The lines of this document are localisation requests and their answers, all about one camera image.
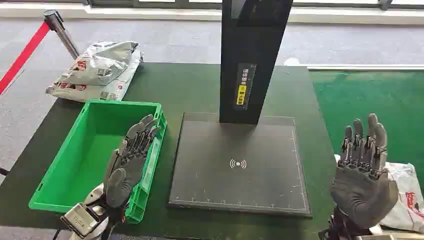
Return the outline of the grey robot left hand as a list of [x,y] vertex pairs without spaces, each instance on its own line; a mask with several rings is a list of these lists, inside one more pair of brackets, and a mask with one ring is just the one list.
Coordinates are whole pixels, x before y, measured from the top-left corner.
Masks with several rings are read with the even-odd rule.
[[161,130],[159,120],[152,114],[129,128],[118,148],[109,159],[103,177],[105,200],[109,207],[123,206],[143,175],[150,145]]

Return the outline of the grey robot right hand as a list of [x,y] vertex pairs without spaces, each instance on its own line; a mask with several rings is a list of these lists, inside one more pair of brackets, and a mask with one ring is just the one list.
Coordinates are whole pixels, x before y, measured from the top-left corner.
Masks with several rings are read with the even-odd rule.
[[399,188],[389,178],[387,157],[388,135],[375,113],[367,117],[367,131],[359,118],[345,127],[330,194],[360,228],[378,224],[398,201]]

